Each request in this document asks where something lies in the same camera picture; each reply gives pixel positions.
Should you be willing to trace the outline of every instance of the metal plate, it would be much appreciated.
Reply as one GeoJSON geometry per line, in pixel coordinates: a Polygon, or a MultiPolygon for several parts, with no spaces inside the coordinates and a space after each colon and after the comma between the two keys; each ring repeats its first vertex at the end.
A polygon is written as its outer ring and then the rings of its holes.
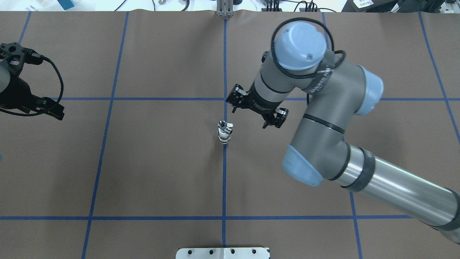
{"type": "Polygon", "coordinates": [[[265,247],[240,248],[182,248],[176,259],[270,259],[270,249],[265,247]]]}

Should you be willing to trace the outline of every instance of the black band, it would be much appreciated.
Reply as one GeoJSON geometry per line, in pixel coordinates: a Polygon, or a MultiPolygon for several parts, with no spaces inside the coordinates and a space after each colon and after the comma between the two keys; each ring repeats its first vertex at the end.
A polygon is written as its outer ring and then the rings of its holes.
{"type": "Polygon", "coordinates": [[[455,213],[454,219],[452,219],[451,222],[445,225],[442,225],[439,227],[429,225],[439,231],[451,231],[451,230],[456,230],[457,228],[460,228],[460,194],[458,194],[457,192],[449,188],[446,188],[446,189],[449,190],[455,196],[455,199],[457,200],[457,212],[455,213]]]}
{"type": "Polygon", "coordinates": [[[375,172],[375,156],[365,149],[360,149],[364,154],[364,164],[362,165],[362,172],[352,184],[348,186],[342,186],[342,188],[346,188],[351,192],[359,192],[366,188],[366,186],[371,181],[372,176],[374,176],[375,172]]]}
{"type": "Polygon", "coordinates": [[[351,154],[350,145],[348,145],[348,143],[345,143],[345,144],[346,144],[346,146],[347,146],[347,154],[346,154],[346,160],[345,160],[344,166],[342,167],[342,169],[340,170],[340,173],[338,173],[338,175],[334,176],[334,177],[331,178],[331,179],[328,179],[328,180],[330,180],[330,181],[335,181],[335,180],[337,180],[339,177],[341,177],[342,174],[345,172],[345,169],[347,168],[348,163],[350,162],[350,154],[351,154]]]}
{"type": "Polygon", "coordinates": [[[344,134],[344,133],[345,133],[345,130],[344,130],[343,128],[341,128],[341,127],[339,127],[339,126],[336,126],[336,125],[334,125],[334,124],[332,124],[332,123],[330,123],[330,122],[328,122],[328,121],[325,121],[325,120],[323,120],[323,119],[320,119],[320,118],[318,118],[318,117],[315,117],[315,116],[313,116],[313,115],[310,115],[310,114],[305,113],[305,114],[304,114],[304,118],[309,119],[309,120],[312,120],[312,121],[314,121],[314,122],[318,122],[319,124],[323,124],[324,126],[326,126],[326,127],[328,127],[328,128],[331,128],[331,129],[333,129],[333,130],[335,130],[335,131],[338,131],[338,132],[340,132],[341,134],[344,134]]]}
{"type": "Polygon", "coordinates": [[[262,79],[262,83],[264,83],[264,85],[265,85],[268,89],[270,89],[271,91],[273,91],[273,92],[275,92],[275,93],[277,93],[277,94],[287,94],[287,93],[290,93],[290,92],[291,92],[291,91],[289,91],[289,92],[280,92],[280,91],[276,91],[275,89],[271,88],[267,83],[265,83],[265,80],[264,80],[264,78],[262,77],[262,75],[260,75],[260,79],[262,79]]]}

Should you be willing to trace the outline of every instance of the black cable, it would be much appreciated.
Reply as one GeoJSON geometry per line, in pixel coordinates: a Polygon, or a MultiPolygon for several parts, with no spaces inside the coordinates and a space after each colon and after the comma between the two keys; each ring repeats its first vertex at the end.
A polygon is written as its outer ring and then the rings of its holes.
{"type": "Polygon", "coordinates": [[[329,8],[315,8],[315,9],[312,9],[311,12],[315,12],[316,10],[321,10],[321,9],[336,12],[336,11],[334,11],[334,10],[332,10],[332,9],[329,9],[329,8]]]}
{"type": "Polygon", "coordinates": [[[280,0],[280,1],[283,1],[283,2],[291,2],[291,3],[298,3],[298,1],[291,1],[291,0],[280,0]]]}
{"type": "Polygon", "coordinates": [[[49,109],[44,109],[44,110],[41,110],[41,111],[39,111],[39,112],[37,112],[37,113],[32,113],[32,114],[11,112],[11,111],[8,111],[8,110],[5,110],[5,109],[1,109],[1,108],[0,108],[0,112],[4,112],[4,113],[11,114],[11,115],[16,115],[16,116],[22,116],[22,117],[31,117],[31,116],[37,116],[37,115],[43,114],[43,113],[45,113],[45,112],[47,112],[47,111],[49,111],[49,110],[52,110],[54,107],[56,107],[56,106],[59,104],[59,102],[60,102],[61,99],[62,99],[62,95],[64,94],[64,82],[63,82],[63,80],[62,80],[61,73],[59,73],[58,68],[57,68],[56,65],[51,61],[51,59],[49,59],[49,58],[47,58],[47,57],[45,57],[45,56],[43,56],[43,55],[41,55],[41,58],[42,58],[44,61],[50,63],[50,64],[53,66],[54,70],[56,71],[57,76],[59,77],[59,82],[61,83],[61,91],[59,92],[59,97],[58,97],[56,103],[55,103],[53,106],[51,106],[51,108],[49,108],[49,109]]]}
{"type": "Polygon", "coordinates": [[[296,5],[295,8],[294,8],[294,12],[295,12],[295,10],[297,10],[297,7],[298,7],[301,3],[305,3],[305,9],[307,9],[307,6],[308,6],[307,1],[300,1],[300,2],[297,2],[297,5],[296,5]]]}
{"type": "Polygon", "coordinates": [[[123,3],[121,3],[121,5],[120,5],[119,7],[117,7],[117,8],[115,9],[115,11],[117,11],[125,2],[126,2],[126,0],[123,0],[123,3]]]}
{"type": "MultiPolygon", "coordinates": [[[[334,40],[332,38],[332,34],[331,32],[329,31],[329,29],[320,21],[317,21],[315,19],[311,19],[311,18],[305,18],[305,17],[297,17],[297,18],[292,18],[292,19],[289,19],[289,20],[286,20],[284,22],[282,22],[280,25],[278,25],[278,27],[275,29],[275,31],[273,32],[273,35],[271,37],[271,42],[270,42],[270,51],[271,51],[271,54],[272,54],[272,57],[273,57],[273,62],[275,63],[275,66],[278,68],[279,71],[281,71],[284,75],[290,77],[290,78],[294,78],[294,79],[307,79],[307,78],[312,78],[315,76],[316,73],[312,73],[312,74],[308,74],[308,75],[294,75],[294,74],[291,74],[289,73],[285,68],[283,68],[280,63],[278,62],[278,58],[276,57],[276,52],[275,52],[275,37],[278,33],[278,31],[286,24],[288,23],[291,23],[291,22],[296,22],[296,21],[306,21],[306,22],[310,22],[310,23],[314,23],[314,24],[318,24],[319,26],[321,26],[325,31],[326,33],[328,34],[329,36],[329,39],[331,41],[331,50],[334,51],[334,40]]],[[[343,50],[338,50],[338,51],[334,51],[334,53],[340,53],[342,54],[342,57],[339,59],[339,61],[335,64],[335,67],[336,68],[338,65],[340,65],[342,63],[342,61],[345,59],[345,51],[343,50]]]]}
{"type": "Polygon", "coordinates": [[[186,0],[187,2],[185,3],[185,7],[181,10],[181,12],[184,12],[185,10],[187,10],[187,8],[189,8],[189,5],[190,5],[190,0],[186,0]]]}

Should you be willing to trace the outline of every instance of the blue tape line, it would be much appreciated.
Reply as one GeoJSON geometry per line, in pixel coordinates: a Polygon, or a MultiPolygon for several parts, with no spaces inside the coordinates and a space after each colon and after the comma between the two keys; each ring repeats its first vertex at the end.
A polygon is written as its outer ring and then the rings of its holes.
{"type": "Polygon", "coordinates": [[[353,213],[353,223],[355,225],[355,236],[356,236],[356,245],[358,247],[358,256],[359,256],[359,259],[362,259],[361,239],[359,238],[359,228],[358,228],[358,219],[356,216],[355,199],[353,197],[352,192],[350,192],[350,202],[351,202],[351,212],[353,213]]]}
{"type": "Polygon", "coordinates": [[[27,25],[29,24],[30,17],[32,16],[32,11],[29,11],[29,14],[27,15],[26,23],[24,24],[23,31],[21,32],[21,36],[19,37],[18,43],[21,44],[24,38],[24,34],[26,33],[26,28],[27,25]]]}
{"type": "Polygon", "coordinates": [[[72,216],[0,216],[0,220],[88,220],[88,217],[72,217],[72,216]]]}
{"type": "Polygon", "coordinates": [[[98,192],[99,177],[100,177],[101,168],[102,168],[102,159],[104,157],[105,143],[107,141],[107,133],[109,131],[110,116],[112,114],[112,107],[113,107],[113,102],[114,102],[116,83],[117,83],[117,79],[118,79],[118,71],[120,69],[121,55],[123,54],[123,44],[125,42],[126,28],[127,28],[127,25],[128,25],[128,17],[129,17],[129,12],[126,12],[125,25],[123,27],[123,35],[121,36],[120,51],[118,53],[118,61],[117,61],[116,70],[115,70],[114,84],[113,84],[113,87],[112,87],[112,95],[111,95],[111,100],[110,100],[110,104],[109,104],[109,111],[107,113],[107,120],[105,122],[104,136],[103,136],[103,140],[102,140],[101,153],[100,153],[100,156],[99,156],[98,171],[96,173],[96,180],[94,182],[94,189],[93,189],[93,192],[92,192],[91,207],[90,207],[90,211],[89,211],[89,219],[88,219],[88,225],[86,227],[85,242],[83,243],[83,251],[82,251],[82,254],[81,254],[81,259],[85,259],[85,257],[86,257],[86,248],[88,247],[89,233],[91,231],[91,221],[92,221],[92,216],[93,216],[93,213],[94,213],[94,204],[96,203],[96,194],[98,192]]]}
{"type": "MultiPolygon", "coordinates": [[[[326,25],[326,15],[322,12],[321,16],[322,16],[322,23],[326,25]]],[[[329,36],[326,30],[324,30],[324,38],[326,39],[326,48],[329,49],[329,36]]]]}
{"type": "Polygon", "coordinates": [[[222,101],[225,98],[213,98],[213,97],[63,97],[62,100],[153,100],[153,101],[222,101]]]}
{"type": "MultiPolygon", "coordinates": [[[[225,98],[220,97],[63,97],[62,100],[152,100],[152,101],[223,101],[225,98]]],[[[305,101],[302,97],[288,97],[285,101],[305,101]]],[[[381,98],[380,101],[460,101],[460,98],[381,98]]]]}
{"type": "Polygon", "coordinates": [[[57,2],[61,5],[61,7],[64,10],[74,7],[72,0],[57,0],[57,2]]]}
{"type": "MultiPolygon", "coordinates": [[[[224,20],[224,120],[227,121],[227,19],[224,20]]],[[[227,145],[223,147],[222,165],[222,247],[226,247],[227,216],[227,145]]]]}
{"type": "Polygon", "coordinates": [[[115,97],[114,100],[158,100],[158,101],[222,101],[212,97],[115,97]]]}
{"type": "Polygon", "coordinates": [[[412,218],[408,215],[361,215],[356,216],[357,219],[401,219],[401,218],[412,218]]]}
{"type": "Polygon", "coordinates": [[[92,217],[93,220],[222,220],[221,216],[176,216],[176,217],[149,217],[149,216],[132,216],[132,217],[98,217],[94,216],[92,217]]]}
{"type": "MultiPolygon", "coordinates": [[[[78,216],[0,216],[0,220],[89,220],[90,217],[78,216]]],[[[351,215],[338,216],[225,216],[226,220],[330,220],[353,219],[351,215]]],[[[410,219],[408,215],[357,215],[357,219],[410,219]]],[[[222,220],[221,216],[93,216],[91,220],[222,220]]]]}
{"type": "Polygon", "coordinates": [[[446,101],[447,111],[449,112],[450,120],[452,122],[452,125],[454,126],[455,135],[457,136],[457,140],[458,140],[458,142],[460,144],[460,134],[459,134],[459,130],[457,128],[457,123],[455,122],[454,115],[452,114],[452,110],[450,109],[450,104],[449,104],[449,101],[447,99],[446,91],[444,89],[444,85],[443,85],[443,82],[441,80],[441,76],[439,75],[439,71],[437,69],[436,62],[435,62],[434,57],[433,57],[433,53],[431,52],[431,47],[430,47],[430,43],[428,42],[428,37],[426,36],[425,25],[423,23],[423,18],[422,18],[422,13],[421,12],[419,12],[419,20],[420,20],[420,25],[422,26],[422,31],[423,31],[423,36],[425,38],[426,47],[428,48],[428,53],[429,53],[430,58],[431,58],[431,63],[433,63],[433,68],[434,68],[434,71],[436,72],[437,81],[439,83],[439,87],[441,88],[441,92],[443,93],[444,100],[446,101]]]}
{"type": "Polygon", "coordinates": [[[227,220],[318,220],[353,219],[353,216],[227,216],[227,220]]]}

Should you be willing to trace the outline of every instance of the robotic arm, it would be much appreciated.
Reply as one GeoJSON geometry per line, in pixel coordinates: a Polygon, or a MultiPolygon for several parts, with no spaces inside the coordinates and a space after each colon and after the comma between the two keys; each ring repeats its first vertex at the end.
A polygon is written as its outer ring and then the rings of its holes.
{"type": "Polygon", "coordinates": [[[295,179],[318,186],[323,178],[342,188],[380,200],[439,230],[460,244],[460,194],[439,187],[399,168],[371,152],[343,141],[354,114],[373,110],[383,93],[383,82],[364,67],[345,59],[345,52],[326,49],[324,36],[293,18],[275,30],[271,50],[250,90],[236,85],[227,98],[236,108],[262,115],[263,128],[281,127],[287,109],[277,108],[295,88],[312,95],[283,160],[283,169],[295,179]]]}
{"type": "Polygon", "coordinates": [[[55,64],[35,50],[24,48],[19,43],[0,44],[0,112],[30,117],[48,114],[58,120],[64,117],[64,107],[59,104],[63,95],[63,81],[55,64]],[[29,85],[19,78],[24,63],[40,65],[50,63],[59,77],[61,92],[57,101],[48,97],[38,97],[30,92],[29,85]],[[24,113],[11,112],[18,109],[24,113]]]}

